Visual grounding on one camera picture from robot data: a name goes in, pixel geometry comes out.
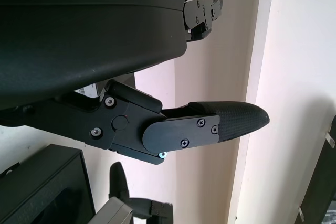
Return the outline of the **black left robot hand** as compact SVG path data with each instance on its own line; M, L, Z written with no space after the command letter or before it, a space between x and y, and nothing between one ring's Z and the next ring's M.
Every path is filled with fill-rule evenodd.
M115 81L206 38L222 0L1 0L1 125L39 130L158 165L270 121L235 101L160 100Z

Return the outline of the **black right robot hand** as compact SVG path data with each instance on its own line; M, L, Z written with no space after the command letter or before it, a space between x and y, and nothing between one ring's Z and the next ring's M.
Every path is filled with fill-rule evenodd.
M132 209L135 218L146 223L173 223L173 205L147 198L131 198L124 169L120 162L110 167L109 198L116 197Z

